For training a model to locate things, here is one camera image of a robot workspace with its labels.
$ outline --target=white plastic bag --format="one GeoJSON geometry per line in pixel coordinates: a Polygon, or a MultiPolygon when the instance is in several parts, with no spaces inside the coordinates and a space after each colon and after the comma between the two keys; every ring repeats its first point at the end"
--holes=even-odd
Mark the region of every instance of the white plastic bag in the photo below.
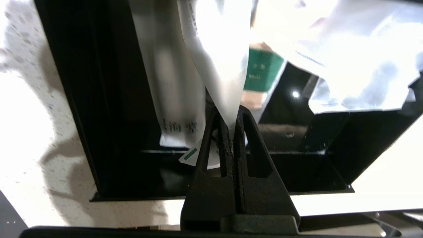
{"type": "Polygon", "coordinates": [[[233,137],[248,63],[251,0],[178,0],[195,66],[233,137]]]}
{"type": "Polygon", "coordinates": [[[205,88],[185,46],[173,0],[130,0],[158,122],[160,145],[190,148],[203,137],[205,88]]]}
{"type": "Polygon", "coordinates": [[[291,63],[321,77],[309,101],[311,110],[400,109],[408,86],[423,69],[422,6],[391,0],[339,0],[331,6],[297,2],[304,4],[283,9],[292,12],[281,23],[287,27],[264,32],[264,37],[291,63]],[[311,14],[306,24],[299,22],[301,13],[312,9],[319,14],[311,14]]]}

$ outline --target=green label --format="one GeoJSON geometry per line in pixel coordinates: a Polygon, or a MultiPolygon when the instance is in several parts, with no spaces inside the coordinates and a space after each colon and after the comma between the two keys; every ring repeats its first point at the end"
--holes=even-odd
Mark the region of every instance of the green label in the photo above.
{"type": "Polygon", "coordinates": [[[185,157],[184,160],[189,159],[193,154],[195,154],[195,152],[197,152],[197,148],[194,148],[193,150],[191,150],[190,153],[188,153],[185,157]]]}
{"type": "Polygon", "coordinates": [[[250,49],[245,90],[267,92],[276,79],[283,58],[269,51],[250,49]]]}

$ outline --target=black frame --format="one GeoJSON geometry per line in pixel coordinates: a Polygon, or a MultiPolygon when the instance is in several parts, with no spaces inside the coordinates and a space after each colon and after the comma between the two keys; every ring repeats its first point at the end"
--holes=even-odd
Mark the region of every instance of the black frame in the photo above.
{"type": "MultiPolygon", "coordinates": [[[[386,237],[420,237],[423,234],[423,222],[406,216],[405,213],[422,214],[422,209],[415,210],[393,210],[393,211],[377,211],[367,213],[346,213],[333,215],[319,215],[319,216],[303,216],[298,229],[290,233],[289,228],[286,227],[287,232],[213,232],[206,231],[157,231],[151,230],[151,227],[138,227],[137,229],[104,229],[104,228],[83,228],[83,227],[32,227],[22,232],[20,238],[30,237],[340,237],[347,238],[350,236],[341,235],[299,235],[298,232],[329,229],[336,227],[347,227],[365,224],[378,224],[385,232],[386,237]]],[[[271,226],[271,229],[277,227],[284,227],[279,223],[279,226],[271,226]]]]}
{"type": "MultiPolygon", "coordinates": [[[[181,149],[158,145],[128,2],[35,3],[96,182],[93,200],[184,198],[194,167],[177,161],[181,149]]],[[[353,192],[351,183],[423,113],[423,80],[412,85],[416,102],[400,111],[315,116],[308,98],[290,96],[310,77],[288,64],[259,130],[290,194],[353,192]]]]}

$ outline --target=plastic wrapper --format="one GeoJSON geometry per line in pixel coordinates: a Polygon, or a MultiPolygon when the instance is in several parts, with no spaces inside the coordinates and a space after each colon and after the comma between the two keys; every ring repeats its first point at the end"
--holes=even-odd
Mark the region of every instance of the plastic wrapper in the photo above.
{"type": "Polygon", "coordinates": [[[130,0],[130,6],[162,130],[160,145],[190,148],[203,137],[205,88],[185,46],[177,3],[130,0]]]}
{"type": "MultiPolygon", "coordinates": [[[[241,97],[241,105],[251,111],[255,121],[258,123],[276,85],[279,83],[287,62],[274,53],[266,43],[257,39],[253,32],[251,33],[247,76],[241,97]]],[[[217,137],[217,130],[213,132],[213,136],[215,138],[217,137]]],[[[193,148],[187,151],[179,159],[179,162],[195,166],[201,142],[199,141],[193,148]]],[[[216,141],[212,141],[207,169],[219,167],[219,148],[216,141]]]]}
{"type": "Polygon", "coordinates": [[[178,0],[182,33],[232,138],[247,73],[250,0],[178,0]]]}
{"type": "Polygon", "coordinates": [[[261,25],[280,24],[261,28],[266,43],[320,77],[309,101],[314,113],[396,110],[412,98],[408,86],[423,69],[422,5],[267,0],[257,13],[261,25]]]}

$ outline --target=white tag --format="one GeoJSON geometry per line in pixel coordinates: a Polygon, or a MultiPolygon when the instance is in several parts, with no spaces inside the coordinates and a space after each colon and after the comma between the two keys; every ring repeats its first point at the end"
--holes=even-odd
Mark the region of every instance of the white tag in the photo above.
{"type": "MultiPolygon", "coordinates": [[[[217,137],[217,130],[213,132],[213,136],[217,137]]],[[[179,162],[195,166],[197,163],[198,154],[200,153],[201,142],[199,140],[191,149],[189,149],[181,158],[179,162]]],[[[217,146],[216,141],[211,141],[210,143],[210,152],[209,152],[209,162],[207,163],[207,169],[215,169],[220,167],[220,157],[219,157],[219,147],[217,146]]]]}

